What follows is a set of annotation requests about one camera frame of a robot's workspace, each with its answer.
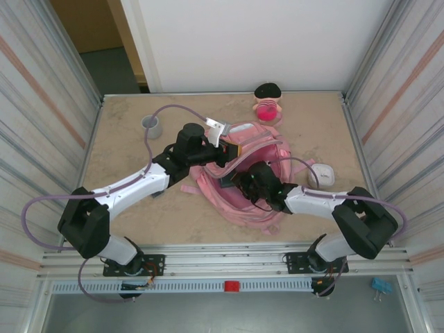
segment dark floor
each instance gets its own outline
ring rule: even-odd
[[[123,47],[80,56],[102,95],[141,93]]]
[[[374,301],[371,277],[343,277],[329,298],[301,292],[164,293],[135,303],[99,304],[84,295],[52,297],[43,332],[409,333],[395,276]]]

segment gray cup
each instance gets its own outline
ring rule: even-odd
[[[151,115],[145,116],[142,119],[142,128],[146,130],[146,127],[148,126],[148,123],[150,122]],[[148,138],[149,139],[157,139],[160,135],[162,135],[162,126],[160,125],[159,118],[154,118],[154,121],[151,124],[150,129],[148,130]]]

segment red clip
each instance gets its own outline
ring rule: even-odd
[[[241,290],[241,284],[239,281],[225,281],[223,289],[226,293],[239,293]]]

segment beige table surface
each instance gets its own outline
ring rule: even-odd
[[[141,169],[147,161],[140,121],[163,105],[185,105],[206,117],[230,123],[255,120],[252,94],[204,94],[195,96],[110,96],[105,99],[99,129],[88,164],[84,186],[96,189],[112,184]],[[332,191],[364,186],[347,123],[337,93],[284,94],[280,103],[284,123],[279,131],[290,141],[292,155],[333,167],[336,182]],[[200,121],[186,111],[171,108],[159,115],[164,132],[150,140],[155,155],[176,141],[187,122]],[[307,171],[296,178],[307,184]],[[190,178],[183,183],[192,185]],[[227,222],[203,196],[182,193],[180,184],[159,198],[145,198],[122,212],[111,231],[138,244],[194,244],[254,241],[308,241],[324,232],[338,230],[333,221],[315,216],[288,215],[279,234]]]

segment white vent grille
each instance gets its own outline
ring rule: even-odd
[[[240,291],[313,291],[310,277],[286,277],[264,279],[237,279],[240,282]],[[127,281],[126,284],[141,285],[145,281]],[[122,291],[122,281],[89,281],[83,287],[89,293],[134,293]],[[222,279],[195,279],[195,280],[155,280],[150,289],[144,293],[218,293],[224,291],[225,280]],[[56,282],[53,285],[53,294],[75,294],[82,291],[77,281]]]

